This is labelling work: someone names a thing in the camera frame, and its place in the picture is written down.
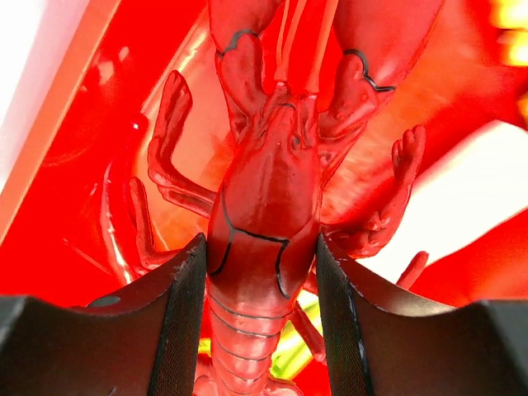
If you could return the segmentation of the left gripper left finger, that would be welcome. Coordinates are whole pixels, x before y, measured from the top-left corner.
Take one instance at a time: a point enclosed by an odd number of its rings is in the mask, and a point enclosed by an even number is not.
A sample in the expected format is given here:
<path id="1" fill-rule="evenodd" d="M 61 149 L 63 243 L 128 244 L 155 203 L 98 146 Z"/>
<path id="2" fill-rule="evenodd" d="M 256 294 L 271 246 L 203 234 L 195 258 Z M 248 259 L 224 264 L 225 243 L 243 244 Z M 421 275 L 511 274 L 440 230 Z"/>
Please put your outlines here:
<path id="1" fill-rule="evenodd" d="M 1 299 L 4 395 L 190 395 L 205 297 L 205 237 L 86 307 Z"/>

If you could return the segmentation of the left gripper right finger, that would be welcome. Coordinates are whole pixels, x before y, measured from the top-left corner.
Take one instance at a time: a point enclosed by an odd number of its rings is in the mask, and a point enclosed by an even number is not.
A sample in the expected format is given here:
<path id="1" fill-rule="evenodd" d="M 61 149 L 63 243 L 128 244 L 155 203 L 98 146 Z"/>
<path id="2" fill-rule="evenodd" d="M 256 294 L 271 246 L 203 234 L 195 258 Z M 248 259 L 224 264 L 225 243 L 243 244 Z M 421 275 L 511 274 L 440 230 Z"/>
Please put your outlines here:
<path id="1" fill-rule="evenodd" d="M 456 309 L 378 276 L 325 236 L 317 282 L 333 394 L 526 394 L 524 300 Z"/>

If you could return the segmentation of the green white toy celery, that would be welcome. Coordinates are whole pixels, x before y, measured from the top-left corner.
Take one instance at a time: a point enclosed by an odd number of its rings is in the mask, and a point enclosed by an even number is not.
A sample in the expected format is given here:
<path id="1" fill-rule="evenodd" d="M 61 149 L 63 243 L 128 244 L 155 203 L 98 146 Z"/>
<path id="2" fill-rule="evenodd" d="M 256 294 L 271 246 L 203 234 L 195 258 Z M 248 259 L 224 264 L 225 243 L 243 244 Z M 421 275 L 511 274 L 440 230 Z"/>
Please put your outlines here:
<path id="1" fill-rule="evenodd" d="M 200 341 L 195 378 L 255 384 L 265 375 L 294 378 L 310 360 L 325 361 L 317 288 L 306 286 L 293 310 L 271 318 L 230 311 L 211 292 L 209 347 Z"/>

